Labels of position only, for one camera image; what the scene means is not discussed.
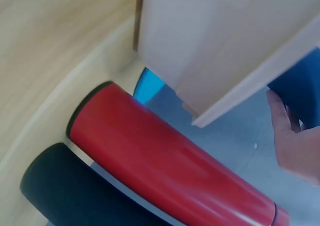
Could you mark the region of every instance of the red tube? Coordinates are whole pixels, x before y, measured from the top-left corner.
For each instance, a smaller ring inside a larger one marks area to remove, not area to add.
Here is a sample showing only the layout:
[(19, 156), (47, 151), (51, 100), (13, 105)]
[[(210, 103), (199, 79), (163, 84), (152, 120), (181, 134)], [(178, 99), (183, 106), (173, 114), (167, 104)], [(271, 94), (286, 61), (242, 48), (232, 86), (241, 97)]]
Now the red tube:
[[(275, 204), (117, 84), (95, 88), (67, 135), (105, 170), (187, 225), (275, 224)], [(287, 213), (281, 209), (281, 215)]]

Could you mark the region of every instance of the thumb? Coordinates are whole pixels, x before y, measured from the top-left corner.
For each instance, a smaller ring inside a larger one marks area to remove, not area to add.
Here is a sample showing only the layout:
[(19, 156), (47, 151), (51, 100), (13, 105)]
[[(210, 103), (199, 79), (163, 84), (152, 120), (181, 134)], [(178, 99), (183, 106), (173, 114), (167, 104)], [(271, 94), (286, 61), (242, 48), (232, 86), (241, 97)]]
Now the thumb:
[(290, 120), (281, 98), (272, 90), (266, 92), (266, 97), (271, 110), (272, 126), (275, 135), (291, 131)]

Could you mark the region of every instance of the gray floor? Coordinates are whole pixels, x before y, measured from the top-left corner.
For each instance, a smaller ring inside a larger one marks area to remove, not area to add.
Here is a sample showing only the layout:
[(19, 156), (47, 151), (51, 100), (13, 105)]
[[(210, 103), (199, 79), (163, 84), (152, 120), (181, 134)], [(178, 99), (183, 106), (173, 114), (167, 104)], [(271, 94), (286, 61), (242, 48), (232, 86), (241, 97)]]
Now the gray floor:
[[(320, 225), (320, 188), (279, 169), (273, 146), (269, 107), (261, 90), (227, 114), (199, 129), (167, 86), (147, 103), (163, 120), (214, 158), (290, 212), (292, 226)], [(98, 165), (93, 168), (141, 205), (173, 225), (183, 225), (115, 180)]]

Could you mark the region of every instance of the hand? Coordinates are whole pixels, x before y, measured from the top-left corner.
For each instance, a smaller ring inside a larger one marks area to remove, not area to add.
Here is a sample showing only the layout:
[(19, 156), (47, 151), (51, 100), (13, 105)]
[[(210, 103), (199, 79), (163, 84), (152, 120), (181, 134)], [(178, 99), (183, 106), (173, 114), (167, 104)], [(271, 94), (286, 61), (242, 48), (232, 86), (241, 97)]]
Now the hand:
[(305, 130), (274, 91), (267, 91), (274, 146), (281, 168), (320, 186), (320, 127)]

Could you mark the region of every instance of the finger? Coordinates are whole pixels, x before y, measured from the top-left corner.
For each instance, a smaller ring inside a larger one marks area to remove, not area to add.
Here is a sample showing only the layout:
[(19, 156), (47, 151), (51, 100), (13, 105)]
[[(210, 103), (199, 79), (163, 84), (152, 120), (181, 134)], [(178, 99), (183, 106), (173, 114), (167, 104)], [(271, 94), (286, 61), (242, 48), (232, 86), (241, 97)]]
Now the finger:
[(295, 133), (301, 132), (299, 119), (297, 119), (294, 112), (288, 106), (286, 106), (286, 113), (291, 124), (291, 130)]
[(290, 120), (281, 98), (272, 90), (266, 92), (266, 97), (271, 110), (272, 126), (275, 135), (291, 131)]
[(301, 125), (301, 131), (305, 131), (306, 129), (307, 129), (307, 127), (304, 124), (302, 124)]

